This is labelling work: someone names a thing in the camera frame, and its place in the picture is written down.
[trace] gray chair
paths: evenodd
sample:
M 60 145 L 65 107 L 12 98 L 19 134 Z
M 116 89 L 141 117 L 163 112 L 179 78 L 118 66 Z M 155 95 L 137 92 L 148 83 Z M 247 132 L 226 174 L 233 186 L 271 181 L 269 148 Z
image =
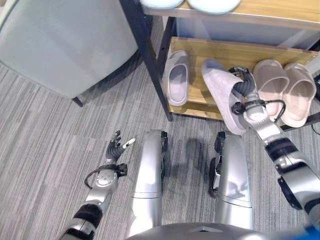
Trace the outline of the gray chair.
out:
M 76 101 L 136 50 L 118 0 L 7 0 L 0 15 L 0 62 Z

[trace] wooden shelf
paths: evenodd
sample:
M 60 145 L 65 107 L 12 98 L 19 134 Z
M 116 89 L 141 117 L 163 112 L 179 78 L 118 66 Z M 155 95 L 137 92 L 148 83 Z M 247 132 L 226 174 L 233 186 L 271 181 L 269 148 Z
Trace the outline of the wooden shelf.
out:
M 144 13 L 320 31 L 319 0 L 242 0 L 233 12 L 223 15 L 195 10 L 185 1 L 172 9 L 144 7 Z
M 218 60 L 226 69 L 244 66 L 251 71 L 264 59 L 275 59 L 283 66 L 288 63 L 305 65 L 317 56 L 315 51 L 274 47 L 260 44 L 211 41 L 196 38 L 172 37 L 171 51 L 185 50 L 189 55 L 189 93 L 182 107 L 169 106 L 170 111 L 178 114 L 222 120 L 201 73 L 207 58 Z
M 207 119 L 223 120 L 217 106 L 208 106 L 205 104 L 187 102 L 183 106 L 169 105 L 169 110 L 170 112 L 176 114 L 196 116 Z

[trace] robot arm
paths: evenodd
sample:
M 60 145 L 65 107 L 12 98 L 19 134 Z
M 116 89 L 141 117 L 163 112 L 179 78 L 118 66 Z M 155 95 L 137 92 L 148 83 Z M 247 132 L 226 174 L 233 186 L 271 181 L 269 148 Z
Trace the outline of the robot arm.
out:
M 90 192 L 57 240 L 92 240 L 94 238 L 100 220 L 108 210 L 113 193 L 118 187 L 118 178 L 127 175 L 127 165 L 123 163 L 117 165 L 117 160 L 125 149 L 134 143 L 135 138 L 124 145 L 120 145 L 120 139 L 120 131 L 117 131 L 107 147 L 103 165 L 86 177 L 84 183 L 90 188 Z M 88 178 L 94 173 L 97 175 L 93 186 L 90 186 Z
M 234 68 L 233 74 L 241 74 L 244 82 L 253 81 L 248 69 Z M 241 118 L 256 133 L 263 142 L 264 148 L 272 159 L 275 169 L 280 174 L 278 183 L 289 204 L 299 210 L 304 210 L 310 222 L 320 227 L 320 177 L 316 168 L 296 146 L 284 136 L 282 129 L 272 122 L 265 104 L 259 98 L 256 86 L 240 89 L 243 103 L 234 106 L 232 111 L 242 114 Z

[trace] slipper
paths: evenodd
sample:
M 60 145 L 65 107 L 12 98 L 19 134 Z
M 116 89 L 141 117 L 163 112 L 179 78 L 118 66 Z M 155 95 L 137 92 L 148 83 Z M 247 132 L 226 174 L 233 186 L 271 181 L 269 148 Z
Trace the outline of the slipper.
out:
M 280 62 L 272 59 L 258 62 L 253 69 L 253 77 L 258 94 L 262 100 L 283 99 L 283 92 L 289 85 L 289 78 Z M 266 110 L 271 121 L 275 121 L 282 107 L 280 102 L 271 102 L 266 105 Z
M 188 0 L 191 7 L 208 14 L 225 14 L 235 9 L 241 0 Z
M 171 105 L 182 106 L 188 100 L 189 91 L 189 57 L 179 50 L 166 61 L 169 69 L 167 75 L 167 98 Z
M 236 83 L 243 82 L 239 77 L 224 69 L 213 58 L 206 59 L 202 64 L 202 76 L 216 105 L 222 115 L 223 121 L 230 132 L 242 135 L 246 129 L 240 124 L 239 117 L 231 112 L 231 106 L 241 102 L 232 90 Z
M 316 85 L 307 68 L 299 63 L 289 63 L 284 71 L 290 83 L 283 92 L 286 104 L 281 119 L 290 127 L 302 127 L 308 118 L 312 99 L 316 95 Z
M 140 0 L 142 5 L 151 9 L 173 9 L 183 2 L 184 0 Z

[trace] metal shelf frame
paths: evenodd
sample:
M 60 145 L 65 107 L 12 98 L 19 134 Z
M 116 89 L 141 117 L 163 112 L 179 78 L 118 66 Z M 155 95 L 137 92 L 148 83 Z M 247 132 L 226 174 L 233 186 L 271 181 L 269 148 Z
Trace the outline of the metal shelf frame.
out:
M 132 34 L 135 38 L 138 50 L 146 65 L 147 71 L 150 75 L 151 81 L 154 85 L 156 93 L 161 102 L 163 111 L 168 121 L 173 120 L 172 113 L 169 110 L 169 104 L 162 88 L 162 76 L 165 70 L 165 64 L 170 47 L 171 38 L 177 36 L 175 17 L 169 16 L 168 21 L 162 36 L 161 46 L 156 56 L 154 47 L 151 43 L 150 32 L 145 21 L 144 9 L 139 0 L 119 0 L 124 15 L 131 28 Z M 320 112 L 312 114 L 308 117 L 304 126 L 320 122 Z M 287 125 L 281 126 L 287 132 L 296 128 Z

